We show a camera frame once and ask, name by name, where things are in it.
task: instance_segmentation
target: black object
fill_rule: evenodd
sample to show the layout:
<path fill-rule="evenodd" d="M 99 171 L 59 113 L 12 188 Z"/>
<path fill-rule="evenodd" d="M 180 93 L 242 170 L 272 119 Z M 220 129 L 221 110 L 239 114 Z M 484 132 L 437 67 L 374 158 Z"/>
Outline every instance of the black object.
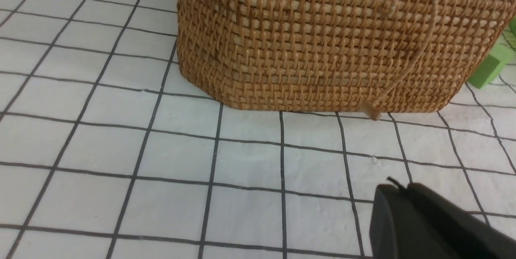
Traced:
<path fill-rule="evenodd" d="M 376 188 L 374 259 L 516 259 L 516 241 L 422 184 Z"/>

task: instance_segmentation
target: basket handle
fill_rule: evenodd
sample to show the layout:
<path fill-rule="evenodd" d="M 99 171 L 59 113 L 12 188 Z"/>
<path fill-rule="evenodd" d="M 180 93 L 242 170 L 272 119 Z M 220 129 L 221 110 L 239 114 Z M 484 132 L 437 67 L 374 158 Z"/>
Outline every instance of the basket handle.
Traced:
<path fill-rule="evenodd" d="M 432 17 L 430 19 L 430 26 L 428 27 L 428 30 L 426 32 L 426 36 L 424 37 L 424 40 L 421 44 L 421 47 L 418 49 L 416 54 L 412 56 L 410 59 L 407 59 L 405 62 L 406 67 L 402 72 L 396 77 L 391 83 L 389 83 L 389 86 L 386 87 L 376 98 L 371 102 L 364 102 L 359 105 L 359 109 L 364 112 L 369 118 L 372 120 L 379 120 L 381 117 L 381 112 L 378 110 L 377 105 L 380 103 L 381 100 L 383 100 L 389 92 L 398 85 L 407 75 L 414 69 L 414 66 L 418 63 L 418 60 L 420 59 L 422 52 L 427 48 L 428 43 L 430 42 L 430 38 L 433 33 L 433 29 L 435 28 L 435 17 L 437 16 L 437 0 L 432 0 Z"/>

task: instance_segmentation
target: white grid tablecloth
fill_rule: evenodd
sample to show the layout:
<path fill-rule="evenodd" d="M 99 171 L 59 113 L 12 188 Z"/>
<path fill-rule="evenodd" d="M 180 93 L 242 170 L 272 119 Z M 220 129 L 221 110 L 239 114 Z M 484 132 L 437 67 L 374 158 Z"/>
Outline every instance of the white grid tablecloth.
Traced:
<path fill-rule="evenodd" d="M 244 112 L 179 74 L 175 4 L 0 0 L 0 259 L 369 258 L 389 175 L 516 237 L 514 63 L 432 114 Z"/>

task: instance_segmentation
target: green foam block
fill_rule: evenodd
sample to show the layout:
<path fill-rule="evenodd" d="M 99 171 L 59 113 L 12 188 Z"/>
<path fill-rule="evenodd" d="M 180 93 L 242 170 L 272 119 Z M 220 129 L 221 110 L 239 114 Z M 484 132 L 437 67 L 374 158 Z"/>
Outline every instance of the green foam block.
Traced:
<path fill-rule="evenodd" d="M 468 82 L 481 89 L 498 76 L 514 57 L 514 52 L 503 44 L 495 44 L 484 61 L 470 76 Z"/>

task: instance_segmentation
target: woven rattan basket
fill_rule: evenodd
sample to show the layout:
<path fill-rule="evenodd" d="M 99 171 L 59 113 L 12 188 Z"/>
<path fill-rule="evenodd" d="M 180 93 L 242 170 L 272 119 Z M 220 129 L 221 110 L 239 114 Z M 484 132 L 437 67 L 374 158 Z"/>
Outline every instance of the woven rattan basket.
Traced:
<path fill-rule="evenodd" d="M 433 112 L 516 15 L 515 0 L 178 0 L 181 73 L 225 105 Z"/>

